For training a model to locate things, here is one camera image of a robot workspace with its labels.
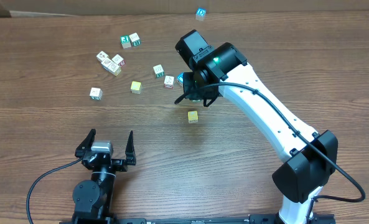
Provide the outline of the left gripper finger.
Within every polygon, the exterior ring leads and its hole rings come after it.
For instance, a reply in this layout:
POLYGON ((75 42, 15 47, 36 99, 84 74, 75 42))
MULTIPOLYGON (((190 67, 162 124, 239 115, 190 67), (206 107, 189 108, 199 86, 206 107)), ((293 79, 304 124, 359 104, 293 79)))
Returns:
POLYGON ((134 150, 133 131, 131 131, 129 134, 129 138, 128 138, 126 149, 125 149, 125 155, 126 155, 127 165, 135 166, 136 165, 136 153, 134 150))
POLYGON ((75 157, 83 157, 87 151, 91 149, 91 146, 95 140, 96 129, 91 129, 87 137, 79 144, 75 150, 75 157))

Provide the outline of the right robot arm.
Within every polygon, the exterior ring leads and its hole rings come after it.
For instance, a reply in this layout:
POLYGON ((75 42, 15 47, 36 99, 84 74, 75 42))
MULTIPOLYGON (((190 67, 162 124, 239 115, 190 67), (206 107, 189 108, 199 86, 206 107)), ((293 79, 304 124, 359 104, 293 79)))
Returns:
POLYGON ((282 166, 273 182, 283 194, 275 215, 251 215, 250 223, 335 223, 333 215, 313 213, 312 204, 334 173, 338 140, 322 134, 291 113, 261 82, 246 57, 226 42, 209 45, 192 30, 180 38, 176 51, 189 66, 185 72, 187 99, 211 105, 222 96, 239 109, 264 134, 282 166))

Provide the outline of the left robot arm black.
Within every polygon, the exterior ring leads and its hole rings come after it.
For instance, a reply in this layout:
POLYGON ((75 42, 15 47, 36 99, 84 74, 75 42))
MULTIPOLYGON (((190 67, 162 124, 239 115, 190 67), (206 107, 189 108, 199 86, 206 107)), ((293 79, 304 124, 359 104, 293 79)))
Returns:
POLYGON ((96 130, 91 129, 75 150, 75 157, 91 171, 91 178, 79 182, 73 190, 72 223, 118 223, 110 212, 116 173, 136 165, 133 132, 129 134, 124 159, 114 159, 112 142, 96 141, 95 135, 96 130))

